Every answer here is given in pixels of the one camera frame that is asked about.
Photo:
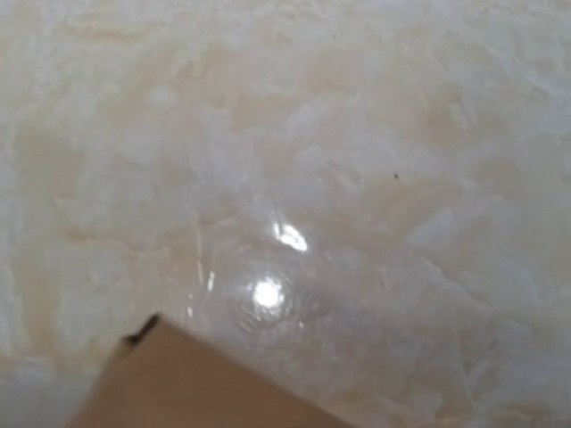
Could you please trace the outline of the brown cardboard paper box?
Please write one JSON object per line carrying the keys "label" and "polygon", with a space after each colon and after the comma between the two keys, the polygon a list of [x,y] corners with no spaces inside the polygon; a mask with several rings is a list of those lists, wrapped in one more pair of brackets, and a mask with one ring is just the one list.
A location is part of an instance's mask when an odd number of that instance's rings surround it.
{"label": "brown cardboard paper box", "polygon": [[330,428],[347,422],[153,315],[120,339],[67,425]]}

